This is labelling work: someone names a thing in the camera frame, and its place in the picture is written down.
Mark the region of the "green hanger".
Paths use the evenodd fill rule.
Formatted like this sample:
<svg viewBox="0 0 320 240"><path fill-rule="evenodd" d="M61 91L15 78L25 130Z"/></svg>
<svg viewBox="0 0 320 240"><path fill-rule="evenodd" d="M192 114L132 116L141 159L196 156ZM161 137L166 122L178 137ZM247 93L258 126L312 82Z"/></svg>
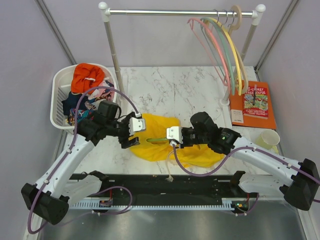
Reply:
<svg viewBox="0 0 320 240"><path fill-rule="evenodd" d="M146 141L148 143L162 143L162 142L166 142L167 138L165 137L161 137L161 138L147 138Z"/></svg>

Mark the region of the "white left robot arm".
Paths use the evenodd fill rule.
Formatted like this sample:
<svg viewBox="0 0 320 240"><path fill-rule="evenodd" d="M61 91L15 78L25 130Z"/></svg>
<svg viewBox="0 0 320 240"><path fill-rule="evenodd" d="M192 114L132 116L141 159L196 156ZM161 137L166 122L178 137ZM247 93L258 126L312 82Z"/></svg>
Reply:
<svg viewBox="0 0 320 240"><path fill-rule="evenodd" d="M139 138L134 134L146 129L142 114L131 112L119 119L116 116L119 111L118 104L102 101L97 110L77 124L70 146L46 173L36 183L26 183L22 187L21 194L30 213L56 225L71 205L93 193L99 197L109 193L109 183L97 171L75 185L68 185L67 182L85 156L105 137L117 137L122 149L139 145Z"/></svg>

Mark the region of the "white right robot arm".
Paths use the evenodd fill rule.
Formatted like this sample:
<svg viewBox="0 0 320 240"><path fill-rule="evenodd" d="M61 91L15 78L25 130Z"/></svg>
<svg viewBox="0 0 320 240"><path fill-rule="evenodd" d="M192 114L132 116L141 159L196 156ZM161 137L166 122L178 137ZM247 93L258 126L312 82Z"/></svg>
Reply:
<svg viewBox="0 0 320 240"><path fill-rule="evenodd" d="M205 111L194 114L190 122L191 127L178 126L167 131L181 149L204 144L226 159L234 157L266 172L254 176L237 171L229 184L233 196L244 193L283 196L287 203L303 211L308 211L316 201L320 176L312 160L298 161L266 150L230 128L218 127Z"/></svg>

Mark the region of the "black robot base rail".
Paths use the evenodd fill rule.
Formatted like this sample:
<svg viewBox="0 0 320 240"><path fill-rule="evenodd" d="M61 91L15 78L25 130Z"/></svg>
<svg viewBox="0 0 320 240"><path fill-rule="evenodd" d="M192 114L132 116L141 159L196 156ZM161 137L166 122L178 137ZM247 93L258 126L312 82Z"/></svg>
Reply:
<svg viewBox="0 0 320 240"><path fill-rule="evenodd" d="M222 200L245 203L257 197L236 186L231 175L174 175L170 182L165 175L108 174L94 194L111 197L116 205L217 205Z"/></svg>

